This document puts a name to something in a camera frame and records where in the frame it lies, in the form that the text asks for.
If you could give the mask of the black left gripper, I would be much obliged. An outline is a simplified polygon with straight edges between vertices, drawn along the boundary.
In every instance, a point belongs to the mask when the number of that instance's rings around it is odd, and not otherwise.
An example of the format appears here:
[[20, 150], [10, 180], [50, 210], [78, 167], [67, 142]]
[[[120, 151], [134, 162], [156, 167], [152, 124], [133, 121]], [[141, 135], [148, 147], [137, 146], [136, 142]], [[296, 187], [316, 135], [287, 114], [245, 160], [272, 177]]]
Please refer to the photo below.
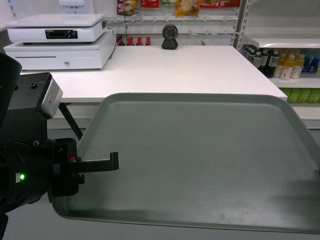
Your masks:
[[73, 196], [79, 185], [85, 182], [80, 173], [116, 171], [119, 169], [119, 153], [111, 152], [110, 159], [82, 161], [77, 154], [77, 142], [73, 138], [54, 139], [52, 151], [53, 177], [48, 190], [48, 199]]

